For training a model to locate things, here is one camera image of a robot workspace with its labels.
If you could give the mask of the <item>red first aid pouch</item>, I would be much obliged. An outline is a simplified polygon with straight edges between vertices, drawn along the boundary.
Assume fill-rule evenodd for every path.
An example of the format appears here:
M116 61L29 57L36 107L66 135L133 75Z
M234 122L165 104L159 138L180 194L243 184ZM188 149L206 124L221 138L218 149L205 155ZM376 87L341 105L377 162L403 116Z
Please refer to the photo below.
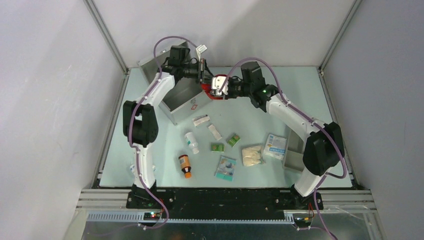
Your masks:
M226 75L226 81L227 82L229 81L228 75ZM211 94L211 84L201 83L201 88L211 100L225 100L225 96L224 97L215 97Z

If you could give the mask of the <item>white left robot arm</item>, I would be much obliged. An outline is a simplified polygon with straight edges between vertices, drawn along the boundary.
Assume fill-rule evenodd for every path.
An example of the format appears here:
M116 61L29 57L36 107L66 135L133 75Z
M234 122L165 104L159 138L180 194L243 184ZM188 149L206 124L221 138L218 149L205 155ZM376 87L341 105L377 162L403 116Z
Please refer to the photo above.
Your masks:
M152 146L159 133L156 108L160 108L174 125L199 111L211 102L202 89L213 75L206 59L192 57L190 48L172 46L158 58L140 66L148 87L133 101L122 107L123 134L135 149L133 189L144 189L138 201L145 208L153 208L158 194L151 190L156 185Z

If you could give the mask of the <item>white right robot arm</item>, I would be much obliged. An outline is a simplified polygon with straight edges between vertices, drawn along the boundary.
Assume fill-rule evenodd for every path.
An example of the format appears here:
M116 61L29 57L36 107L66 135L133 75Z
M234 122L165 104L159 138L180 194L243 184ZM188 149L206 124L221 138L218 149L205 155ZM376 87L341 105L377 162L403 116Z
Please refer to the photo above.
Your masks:
M275 84L268 84L260 66L262 60L248 57L240 60L242 77L233 75L232 68L216 90L224 99L247 97L252 105L265 113L280 119L303 141L302 162L304 169L294 184L295 192L291 194L291 204L297 209L304 209L311 202L311 194L316 191L326 176L343 179L348 170L340 126L336 122L326 123L309 116L300 110L283 93L275 71L268 68Z

